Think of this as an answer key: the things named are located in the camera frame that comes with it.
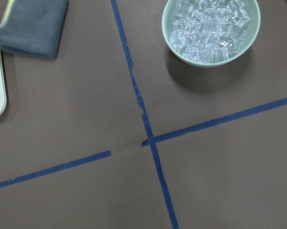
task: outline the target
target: bowl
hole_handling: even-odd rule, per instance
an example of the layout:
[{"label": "bowl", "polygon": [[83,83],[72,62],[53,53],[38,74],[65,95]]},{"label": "bowl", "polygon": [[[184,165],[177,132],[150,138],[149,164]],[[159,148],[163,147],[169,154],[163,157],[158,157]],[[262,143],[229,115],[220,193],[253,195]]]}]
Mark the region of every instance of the bowl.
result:
[{"label": "bowl", "polygon": [[211,67],[217,67],[217,66],[221,66],[223,64],[226,64],[230,61],[235,60],[236,58],[238,58],[239,56],[241,56],[244,52],[246,52],[249,47],[253,44],[254,40],[257,37],[257,34],[259,32],[259,28],[260,28],[260,10],[259,10],[259,6],[258,3],[256,2],[256,0],[243,0],[243,2],[246,5],[246,9],[251,17],[251,20],[249,21],[249,23],[246,26],[247,29],[247,35],[243,40],[242,43],[242,50],[240,50],[237,55],[235,55],[234,57],[223,61],[223,62],[217,62],[217,63],[200,63],[200,62],[194,62],[194,61],[190,61],[186,58],[184,58],[183,56],[181,56],[180,54],[178,54],[173,47],[170,44],[170,35],[173,31],[173,21],[177,20],[178,17],[173,16],[173,11],[176,5],[176,1],[177,0],[169,0],[167,2],[166,7],[164,8],[163,11],[163,15],[162,15],[162,21],[161,21],[161,27],[162,27],[162,33],[164,36],[164,39],[168,45],[168,47],[172,50],[172,52],[182,61],[196,66],[196,67],[202,67],[202,68],[211,68]]}]

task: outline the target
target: dark brown surface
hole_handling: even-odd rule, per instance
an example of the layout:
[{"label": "dark brown surface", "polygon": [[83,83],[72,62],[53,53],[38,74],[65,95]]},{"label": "dark brown surface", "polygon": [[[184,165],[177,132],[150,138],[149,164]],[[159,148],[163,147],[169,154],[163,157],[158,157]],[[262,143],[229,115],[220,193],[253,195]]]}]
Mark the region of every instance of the dark brown surface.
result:
[{"label": "dark brown surface", "polygon": [[[155,135],[287,97],[285,0],[259,0],[253,46],[214,69],[169,51],[166,0],[117,3]],[[113,155],[0,189],[0,229],[171,228],[110,1],[69,2],[56,60],[3,58],[0,182]],[[158,148],[180,229],[287,229],[287,105]]]}]

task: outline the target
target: blue tape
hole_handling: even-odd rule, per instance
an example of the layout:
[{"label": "blue tape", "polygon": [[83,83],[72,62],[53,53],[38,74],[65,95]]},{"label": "blue tape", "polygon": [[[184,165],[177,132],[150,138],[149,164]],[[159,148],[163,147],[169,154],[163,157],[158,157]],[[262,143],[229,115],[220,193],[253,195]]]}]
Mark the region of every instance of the blue tape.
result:
[{"label": "blue tape", "polygon": [[122,47],[123,47],[123,50],[124,50],[125,58],[126,58],[126,61],[128,63],[128,70],[129,70],[129,74],[130,74],[130,77],[131,77],[131,80],[132,80],[132,83],[133,83],[134,91],[135,91],[135,94],[136,94],[136,97],[137,97],[137,102],[138,102],[138,105],[141,107],[141,109],[143,111],[142,120],[143,120],[144,127],[145,127],[145,130],[146,130],[147,136],[148,136],[149,145],[150,145],[150,148],[151,148],[151,151],[152,151],[154,163],[155,163],[155,166],[156,166],[157,174],[158,174],[160,185],[161,185],[161,188],[162,188],[162,193],[163,193],[163,196],[164,196],[164,199],[165,199],[165,202],[166,202],[166,205],[167,205],[167,209],[168,209],[168,212],[169,212],[169,217],[170,217],[170,220],[171,220],[171,224],[172,224],[173,229],[179,229],[178,222],[177,222],[176,215],[175,215],[175,211],[174,211],[174,207],[173,207],[172,200],[171,200],[171,197],[170,197],[169,189],[168,189],[168,186],[166,184],[166,181],[165,181],[165,178],[164,178],[164,175],[163,175],[163,172],[162,172],[161,163],[160,163],[160,157],[159,157],[158,150],[157,150],[157,147],[156,147],[156,142],[155,142],[155,139],[154,139],[152,128],[151,128],[151,125],[149,123],[148,114],[147,114],[147,111],[146,111],[146,108],[145,108],[145,105],[144,105],[144,101],[143,101],[142,95],[140,93],[140,90],[139,90],[138,85],[136,83],[136,79],[135,79],[134,74],[133,74],[133,62],[132,62],[130,51],[129,51],[129,48],[128,48],[128,45],[127,45],[128,42],[126,40],[126,36],[125,36],[124,29],[123,29],[123,24],[122,24],[122,20],[121,20],[121,17],[120,17],[119,9],[118,9],[118,6],[117,6],[117,2],[116,2],[116,0],[110,0],[110,1],[111,1],[111,5],[112,5],[112,8],[113,8],[114,16],[115,16],[115,19],[116,19],[118,31],[119,31],[119,34],[120,34],[120,38],[121,38],[121,42],[122,42]]},{"label": "blue tape", "polygon": [[100,159],[103,159],[103,158],[109,157],[109,156],[111,156],[111,152],[105,151],[103,153],[84,157],[84,158],[81,158],[81,159],[78,159],[75,161],[71,161],[71,162],[68,162],[68,163],[65,163],[65,164],[62,164],[59,166],[54,166],[52,168],[47,168],[47,169],[40,170],[40,171],[31,173],[31,174],[24,175],[22,177],[17,177],[16,179],[13,179],[13,180],[6,180],[3,182],[0,182],[0,188],[5,187],[5,186],[9,186],[9,185],[14,185],[14,184],[17,184],[17,183],[20,183],[23,181],[31,180],[31,179],[34,179],[37,177],[42,177],[42,176],[45,176],[45,175],[48,175],[51,173],[56,173],[56,172],[59,172],[59,171],[62,171],[62,170],[68,169],[68,168],[72,168],[75,166],[79,166],[82,164],[86,164],[86,163],[89,163],[92,161],[97,161],[97,160],[100,160]]},{"label": "blue tape", "polygon": [[[239,119],[239,118],[244,118],[247,116],[251,116],[251,115],[255,115],[257,113],[260,112],[264,112],[264,111],[268,111],[271,109],[275,109],[281,106],[287,105],[287,98],[284,99],[280,99],[268,104],[264,104],[261,106],[256,106],[254,108],[250,108],[244,111],[240,111],[231,115],[227,115],[224,117],[220,117],[220,118],[216,118],[204,123],[200,123],[194,126],[190,126],[181,130],[176,130],[167,134],[163,134],[163,135],[159,135],[157,137],[155,137],[155,141],[156,142],[162,142],[171,138],[175,138],[175,137],[179,137],[181,135],[184,135],[186,133],[191,133],[191,132],[195,132],[195,131],[199,131],[199,130],[203,130],[215,125],[220,125],[223,123],[227,123],[227,122],[231,122],[233,120]],[[149,145],[149,140],[144,141],[141,146],[148,146]]]}]

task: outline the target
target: ice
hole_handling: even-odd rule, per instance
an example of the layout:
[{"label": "ice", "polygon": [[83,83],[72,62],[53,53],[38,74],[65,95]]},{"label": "ice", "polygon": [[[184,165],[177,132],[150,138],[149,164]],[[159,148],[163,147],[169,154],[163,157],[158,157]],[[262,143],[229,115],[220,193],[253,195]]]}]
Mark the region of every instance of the ice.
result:
[{"label": "ice", "polygon": [[215,19],[204,19],[202,24],[203,31],[216,32],[218,28],[218,21]]},{"label": "ice", "polygon": [[204,45],[208,34],[205,32],[196,31],[193,36],[193,42],[199,45]]},{"label": "ice", "polygon": [[177,0],[170,44],[184,58],[217,63],[242,50],[250,15],[243,0]]},{"label": "ice", "polygon": [[231,9],[228,8],[218,8],[216,18],[220,21],[228,21],[230,17]]},{"label": "ice", "polygon": [[213,63],[212,49],[204,49],[201,52],[201,63]]},{"label": "ice", "polygon": [[232,21],[241,28],[250,21],[250,16],[245,10],[236,10],[232,13]]},{"label": "ice", "polygon": [[207,0],[195,0],[193,5],[196,10],[204,10],[207,6]]},{"label": "ice", "polygon": [[194,7],[190,7],[186,15],[186,19],[191,21],[197,21],[199,23],[202,22],[202,17],[203,12],[195,9]]},{"label": "ice", "polygon": [[200,61],[200,55],[201,54],[199,48],[191,45],[186,47],[183,57],[191,61]]},{"label": "ice", "polygon": [[217,9],[205,9],[204,20],[205,19],[216,19]]},{"label": "ice", "polygon": [[233,24],[231,21],[221,21],[218,24],[218,34],[229,35],[232,32]]},{"label": "ice", "polygon": [[186,18],[191,4],[187,0],[177,0],[173,15],[179,18]]},{"label": "ice", "polygon": [[206,38],[205,46],[213,48],[219,41],[219,36],[215,32],[210,32]]},{"label": "ice", "polygon": [[207,0],[207,8],[216,9],[219,6],[218,0]]},{"label": "ice", "polygon": [[197,22],[197,21],[188,21],[188,23],[186,24],[184,30],[186,32],[190,32],[190,33],[194,33],[196,31],[197,28],[200,28],[201,23]]},{"label": "ice", "polygon": [[178,19],[173,22],[173,30],[184,30],[187,25],[187,21],[184,19]]},{"label": "ice", "polygon": [[230,35],[227,37],[220,37],[218,47],[219,48],[227,47],[229,58],[235,56],[235,54],[238,53],[236,39]]},{"label": "ice", "polygon": [[213,49],[212,55],[214,63],[227,61],[229,59],[227,47]]},{"label": "ice", "polygon": [[186,37],[184,37],[183,31],[174,31],[170,36],[170,43],[173,49],[179,52],[186,44]]}]

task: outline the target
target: towel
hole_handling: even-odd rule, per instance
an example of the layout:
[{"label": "towel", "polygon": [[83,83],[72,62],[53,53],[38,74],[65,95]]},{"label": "towel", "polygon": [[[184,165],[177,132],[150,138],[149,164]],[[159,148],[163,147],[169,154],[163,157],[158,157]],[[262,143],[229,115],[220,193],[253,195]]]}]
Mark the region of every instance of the towel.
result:
[{"label": "towel", "polygon": [[9,0],[0,24],[2,51],[55,58],[68,0]]}]

